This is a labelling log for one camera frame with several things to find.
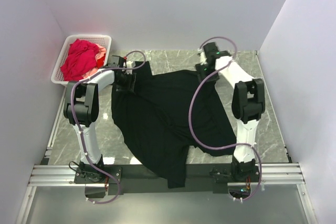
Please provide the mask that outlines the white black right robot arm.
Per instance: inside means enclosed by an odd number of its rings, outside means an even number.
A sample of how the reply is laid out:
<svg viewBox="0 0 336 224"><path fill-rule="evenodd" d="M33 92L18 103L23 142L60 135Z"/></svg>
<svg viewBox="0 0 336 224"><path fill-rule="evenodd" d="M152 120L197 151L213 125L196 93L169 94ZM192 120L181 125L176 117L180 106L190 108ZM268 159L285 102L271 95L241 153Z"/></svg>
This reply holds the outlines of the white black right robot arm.
<svg viewBox="0 0 336 224"><path fill-rule="evenodd" d="M260 160L254 146L257 126L265 112L265 86L263 79L252 77L235 61L237 52L230 54L228 51L220 51L213 39L206 40L198 49L201 63L195 68L201 82L191 100L188 123L192 136L200 146L214 151L235 148L230 175L235 181L241 182L255 168L256 160ZM208 81L217 80L219 75L233 88L232 113L237 120L237 143L211 147L196 137L192 127L192 110L202 86Z"/></svg>

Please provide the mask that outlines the black t shirt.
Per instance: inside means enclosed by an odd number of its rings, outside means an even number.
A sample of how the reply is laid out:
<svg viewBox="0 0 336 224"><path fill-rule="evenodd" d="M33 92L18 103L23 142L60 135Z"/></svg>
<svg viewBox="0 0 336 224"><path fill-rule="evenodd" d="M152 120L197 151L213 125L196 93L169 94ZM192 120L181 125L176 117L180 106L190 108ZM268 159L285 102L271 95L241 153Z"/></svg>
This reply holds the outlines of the black t shirt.
<svg viewBox="0 0 336 224"><path fill-rule="evenodd" d="M132 154L168 187L185 185L190 146L211 156L232 155L234 147L208 150L190 132L188 111L199 86L196 72L180 70L153 75L148 63L135 71L134 93L112 89L112 118ZM203 144L222 147L236 136L212 82L200 89L192 110L193 131Z"/></svg>

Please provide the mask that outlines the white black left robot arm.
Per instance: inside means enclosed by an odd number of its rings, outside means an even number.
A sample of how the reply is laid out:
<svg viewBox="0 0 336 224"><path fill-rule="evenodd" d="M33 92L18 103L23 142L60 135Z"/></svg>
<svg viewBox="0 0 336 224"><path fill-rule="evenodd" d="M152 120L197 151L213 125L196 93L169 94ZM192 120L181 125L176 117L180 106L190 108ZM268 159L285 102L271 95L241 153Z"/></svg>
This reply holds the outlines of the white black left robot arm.
<svg viewBox="0 0 336 224"><path fill-rule="evenodd" d="M76 132L80 146L78 172L86 174L93 183L104 179L105 170L102 153L98 147L96 120L99 115L99 92L113 85L117 91L132 92L136 74L134 61L126 57L113 56L112 63L98 69L80 81L67 84L64 116Z"/></svg>

